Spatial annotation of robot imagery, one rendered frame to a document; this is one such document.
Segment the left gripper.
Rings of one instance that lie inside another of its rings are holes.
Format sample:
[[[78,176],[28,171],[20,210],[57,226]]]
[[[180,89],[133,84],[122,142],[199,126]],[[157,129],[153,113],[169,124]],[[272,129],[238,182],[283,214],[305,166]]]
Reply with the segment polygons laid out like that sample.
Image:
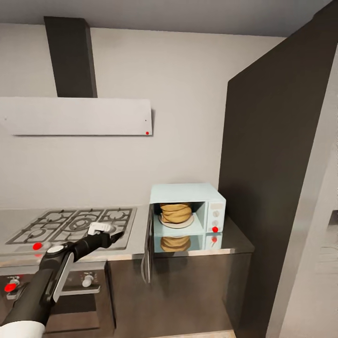
[[[116,243],[118,239],[123,235],[123,231],[116,233],[114,235],[110,235],[108,233],[101,232],[97,235],[91,235],[89,236],[87,232],[87,236],[85,238],[82,238],[80,240],[85,241],[85,243],[88,246],[88,252],[87,254],[98,250],[98,249],[107,249],[112,244]]]

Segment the microwave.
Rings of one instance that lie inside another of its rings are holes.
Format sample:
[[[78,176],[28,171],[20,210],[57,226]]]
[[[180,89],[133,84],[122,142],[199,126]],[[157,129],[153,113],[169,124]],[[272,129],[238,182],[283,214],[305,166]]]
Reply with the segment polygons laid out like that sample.
[[[181,223],[163,222],[160,203],[190,202],[191,216]],[[153,235],[222,232],[226,199],[210,183],[153,184],[141,273],[146,291],[152,290]]]

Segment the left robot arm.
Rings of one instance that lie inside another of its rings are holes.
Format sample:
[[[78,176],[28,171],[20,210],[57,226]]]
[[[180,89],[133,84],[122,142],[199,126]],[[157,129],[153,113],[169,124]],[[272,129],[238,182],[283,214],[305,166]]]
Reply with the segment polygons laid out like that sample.
[[[123,231],[110,235],[108,224],[92,222],[85,238],[47,249],[30,282],[23,284],[13,301],[13,309],[0,326],[0,338],[42,338],[44,329],[72,264],[95,250],[116,243]]]

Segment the popcorn bag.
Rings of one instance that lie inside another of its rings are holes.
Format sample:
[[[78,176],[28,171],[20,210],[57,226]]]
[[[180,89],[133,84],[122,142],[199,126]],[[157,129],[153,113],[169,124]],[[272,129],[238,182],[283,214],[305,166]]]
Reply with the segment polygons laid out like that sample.
[[[190,202],[169,202],[160,203],[162,209],[163,222],[181,223],[191,216]]]

